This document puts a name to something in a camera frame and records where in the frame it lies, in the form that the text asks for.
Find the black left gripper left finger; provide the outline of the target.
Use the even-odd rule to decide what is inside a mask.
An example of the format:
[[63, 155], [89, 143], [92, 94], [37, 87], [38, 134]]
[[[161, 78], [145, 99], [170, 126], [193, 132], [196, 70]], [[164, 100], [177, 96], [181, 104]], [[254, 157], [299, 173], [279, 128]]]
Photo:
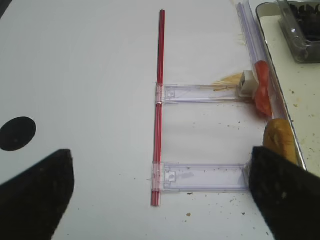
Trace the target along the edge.
[[75, 188], [72, 152], [60, 149], [0, 186], [0, 238], [50, 240]]

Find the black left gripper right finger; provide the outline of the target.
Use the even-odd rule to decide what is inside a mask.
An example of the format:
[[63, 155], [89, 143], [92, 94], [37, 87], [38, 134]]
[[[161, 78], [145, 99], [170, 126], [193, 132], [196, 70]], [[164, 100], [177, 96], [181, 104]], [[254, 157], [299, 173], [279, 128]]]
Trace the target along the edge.
[[263, 146], [255, 146], [248, 187], [274, 239], [320, 238], [319, 177]]

